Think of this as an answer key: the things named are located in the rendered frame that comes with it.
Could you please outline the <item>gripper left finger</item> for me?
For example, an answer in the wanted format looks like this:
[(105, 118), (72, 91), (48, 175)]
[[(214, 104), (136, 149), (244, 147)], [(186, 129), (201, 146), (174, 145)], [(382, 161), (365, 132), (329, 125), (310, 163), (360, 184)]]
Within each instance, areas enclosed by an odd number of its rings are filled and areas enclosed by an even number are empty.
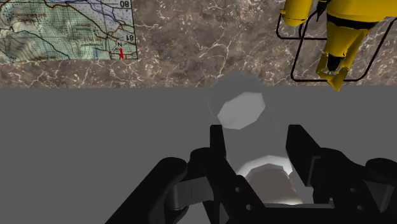
[(261, 224), (265, 206), (226, 160), (223, 129), (210, 127), (210, 145), (189, 161), (161, 159), (105, 224), (178, 224), (203, 203), (211, 224)]

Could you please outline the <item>yellow cone-shaped appliance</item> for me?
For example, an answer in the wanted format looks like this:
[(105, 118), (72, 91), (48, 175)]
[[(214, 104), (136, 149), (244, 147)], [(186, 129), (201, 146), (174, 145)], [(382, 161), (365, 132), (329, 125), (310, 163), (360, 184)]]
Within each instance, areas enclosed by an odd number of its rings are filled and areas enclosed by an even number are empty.
[(310, 14), (312, 1), (285, 0), (279, 18), (286, 25), (299, 26), (297, 39), (302, 44), (311, 18), (326, 14), (326, 44), (316, 74), (338, 92), (363, 39), (386, 17), (397, 20), (397, 0), (317, 0), (316, 10)]

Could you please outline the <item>printed paper map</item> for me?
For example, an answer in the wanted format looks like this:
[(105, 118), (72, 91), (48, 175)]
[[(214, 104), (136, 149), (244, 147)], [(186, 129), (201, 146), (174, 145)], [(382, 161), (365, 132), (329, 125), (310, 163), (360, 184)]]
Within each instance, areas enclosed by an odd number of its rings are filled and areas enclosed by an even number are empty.
[(132, 0), (0, 0), (0, 65), (136, 59)]

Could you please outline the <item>clear grey glass bottle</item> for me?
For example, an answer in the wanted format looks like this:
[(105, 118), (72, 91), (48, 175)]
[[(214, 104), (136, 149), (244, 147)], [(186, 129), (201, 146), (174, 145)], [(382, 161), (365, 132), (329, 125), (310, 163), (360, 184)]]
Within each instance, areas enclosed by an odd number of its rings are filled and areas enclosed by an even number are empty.
[(265, 204), (312, 202), (286, 152), (264, 86), (246, 71), (233, 71), (210, 87), (207, 105), (223, 127), (226, 159)]

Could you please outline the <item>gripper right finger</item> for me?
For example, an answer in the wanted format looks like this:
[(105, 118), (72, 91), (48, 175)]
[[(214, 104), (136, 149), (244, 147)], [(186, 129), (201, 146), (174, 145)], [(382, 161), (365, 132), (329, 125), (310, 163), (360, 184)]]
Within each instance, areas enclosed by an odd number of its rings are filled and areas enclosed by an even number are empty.
[(297, 124), (289, 125), (288, 157), (315, 204), (323, 224), (397, 224), (397, 162), (372, 158), (359, 165), (341, 151), (323, 148)]

